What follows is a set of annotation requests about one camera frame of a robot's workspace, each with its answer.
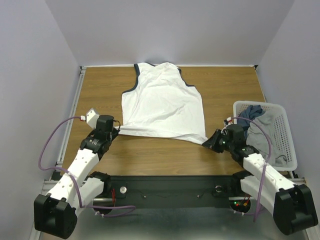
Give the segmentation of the white graphic tank top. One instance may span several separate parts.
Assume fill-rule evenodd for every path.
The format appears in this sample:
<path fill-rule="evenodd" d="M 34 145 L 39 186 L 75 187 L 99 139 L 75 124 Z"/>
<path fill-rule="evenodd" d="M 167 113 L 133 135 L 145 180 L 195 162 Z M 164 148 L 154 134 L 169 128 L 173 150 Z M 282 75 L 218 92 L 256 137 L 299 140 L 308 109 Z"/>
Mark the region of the white graphic tank top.
<path fill-rule="evenodd" d="M 204 143 L 202 96 L 183 80 L 181 70 L 169 62 L 136 63 L 134 69 L 135 84 L 121 96 L 120 134 Z"/>

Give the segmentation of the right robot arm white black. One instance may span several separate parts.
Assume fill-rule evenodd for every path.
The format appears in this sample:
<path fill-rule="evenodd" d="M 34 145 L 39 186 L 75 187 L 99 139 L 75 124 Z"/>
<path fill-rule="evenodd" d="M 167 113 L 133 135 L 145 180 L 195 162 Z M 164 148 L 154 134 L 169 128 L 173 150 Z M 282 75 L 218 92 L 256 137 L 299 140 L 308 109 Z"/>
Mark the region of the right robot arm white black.
<path fill-rule="evenodd" d="M 278 229 L 290 235 L 318 225 L 311 190 L 297 185 L 273 168 L 256 148 L 246 143 L 243 127 L 230 124 L 217 129 L 202 144 L 216 153 L 227 151 L 244 168 L 244 175 L 230 182 L 235 195 L 249 194 L 272 214 Z"/>

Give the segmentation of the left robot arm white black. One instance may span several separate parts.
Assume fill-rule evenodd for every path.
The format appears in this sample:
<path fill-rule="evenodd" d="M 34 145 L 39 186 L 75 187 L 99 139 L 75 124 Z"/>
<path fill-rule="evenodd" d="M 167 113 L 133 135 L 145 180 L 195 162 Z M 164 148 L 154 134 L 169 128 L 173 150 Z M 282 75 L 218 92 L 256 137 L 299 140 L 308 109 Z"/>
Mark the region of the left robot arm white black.
<path fill-rule="evenodd" d="M 75 159 L 47 194 L 39 194 L 34 200 L 34 228 L 40 232 L 67 239 L 73 233 L 78 217 L 94 197 L 106 197 L 111 184 L 103 179 L 87 177 L 109 150 L 119 128 L 111 115 L 99 115 L 90 110 L 80 116 L 93 130 L 81 142 Z"/>

